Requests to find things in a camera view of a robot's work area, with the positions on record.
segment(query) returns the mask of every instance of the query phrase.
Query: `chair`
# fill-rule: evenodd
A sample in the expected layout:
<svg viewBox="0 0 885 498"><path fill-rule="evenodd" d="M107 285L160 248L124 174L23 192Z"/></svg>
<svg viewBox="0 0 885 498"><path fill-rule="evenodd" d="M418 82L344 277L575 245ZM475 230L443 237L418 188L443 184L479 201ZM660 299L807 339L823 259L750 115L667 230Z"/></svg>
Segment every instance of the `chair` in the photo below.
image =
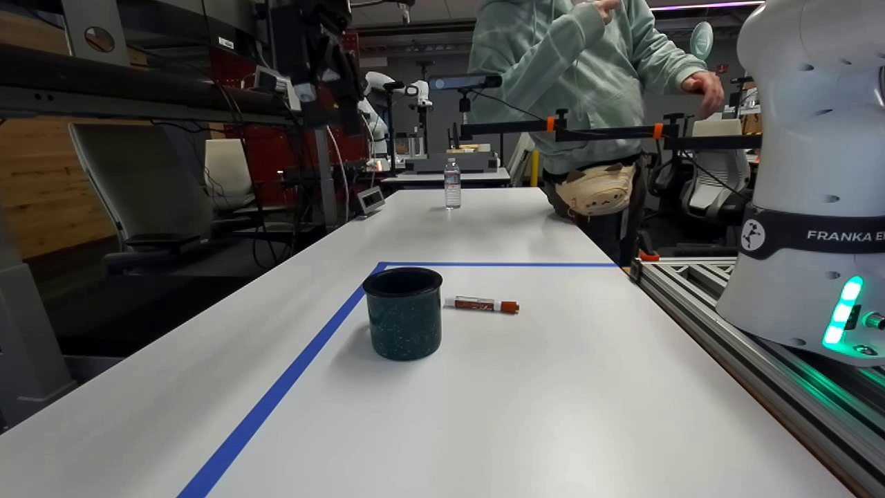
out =
<svg viewBox="0 0 885 498"><path fill-rule="evenodd" d="M288 205L263 205L263 201L255 194L248 158L240 138L207 138L203 174L219 216L291 214Z"/></svg>
<svg viewBox="0 0 885 498"><path fill-rule="evenodd" d="M73 126L81 167L113 219L121 252L111 272L169 270L232 241L291 245L255 219L221 219L203 180L151 126Z"/></svg>
<svg viewBox="0 0 885 498"><path fill-rule="evenodd" d="M741 137L739 119L710 116L694 123L692 137ZM743 205L735 201L750 177L743 151L694 152L694 177L682 192L682 212L699 219L741 219Z"/></svg>

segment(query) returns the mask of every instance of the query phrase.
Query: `marker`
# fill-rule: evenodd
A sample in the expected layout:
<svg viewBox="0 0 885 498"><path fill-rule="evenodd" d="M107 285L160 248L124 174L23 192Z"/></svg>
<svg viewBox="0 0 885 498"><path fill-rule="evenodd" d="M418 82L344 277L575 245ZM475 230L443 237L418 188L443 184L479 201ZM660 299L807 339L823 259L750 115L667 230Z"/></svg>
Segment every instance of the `marker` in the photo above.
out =
<svg viewBox="0 0 885 498"><path fill-rule="evenodd" d="M479 311L479 314L501 314L501 317L518 317L521 314L518 302L471 299L471 296L449 299L449 307L453 307L453 311Z"/></svg>

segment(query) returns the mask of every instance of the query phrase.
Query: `wall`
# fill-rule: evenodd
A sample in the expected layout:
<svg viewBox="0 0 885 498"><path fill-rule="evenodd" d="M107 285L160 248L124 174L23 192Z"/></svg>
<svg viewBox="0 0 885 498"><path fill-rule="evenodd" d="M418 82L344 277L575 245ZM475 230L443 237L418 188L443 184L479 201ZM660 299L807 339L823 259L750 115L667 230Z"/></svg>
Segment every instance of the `wall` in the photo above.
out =
<svg viewBox="0 0 885 498"><path fill-rule="evenodd" d="M67 53L60 30L3 12L0 44ZM0 126L0 216L26 260L113 237L68 144L67 119Z"/></svg>

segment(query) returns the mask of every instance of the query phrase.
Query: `dark green cup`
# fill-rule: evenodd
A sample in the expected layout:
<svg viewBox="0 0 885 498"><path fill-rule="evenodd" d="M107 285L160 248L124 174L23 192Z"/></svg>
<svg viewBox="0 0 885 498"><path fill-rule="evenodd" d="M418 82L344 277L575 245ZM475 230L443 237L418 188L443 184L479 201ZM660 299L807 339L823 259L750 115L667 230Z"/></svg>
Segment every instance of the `dark green cup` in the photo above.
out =
<svg viewBox="0 0 885 498"><path fill-rule="evenodd" d="M362 282L371 347L387 361L420 361L439 349L443 277L428 270L391 270Z"/></svg>

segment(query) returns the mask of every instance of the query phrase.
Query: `lab equipment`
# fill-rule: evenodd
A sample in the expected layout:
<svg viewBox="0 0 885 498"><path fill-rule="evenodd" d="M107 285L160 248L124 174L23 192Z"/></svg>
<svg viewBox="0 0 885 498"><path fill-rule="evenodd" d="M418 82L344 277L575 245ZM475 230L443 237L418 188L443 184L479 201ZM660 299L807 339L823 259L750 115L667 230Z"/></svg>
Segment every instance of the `lab equipment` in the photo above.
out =
<svg viewBox="0 0 885 498"><path fill-rule="evenodd" d="M770 0L739 41L767 142L720 314L848 367L885 367L883 26L879 0Z"/></svg>
<svg viewBox="0 0 885 498"><path fill-rule="evenodd" d="M391 131L387 131L387 123L380 116L380 111L371 105L367 97L374 93L391 95L393 89L400 89L400 84L393 82L391 75L366 73L366 95L357 104L360 119L362 119L366 134L367 134L367 155L382 160L382 170L387 170L387 160L393 158Z"/></svg>
<svg viewBox="0 0 885 498"><path fill-rule="evenodd" d="M494 302L494 299L474 299L474 296L457 296L449 302L452 311L475 311L475 314L501 314L501 317L518 317L521 302Z"/></svg>

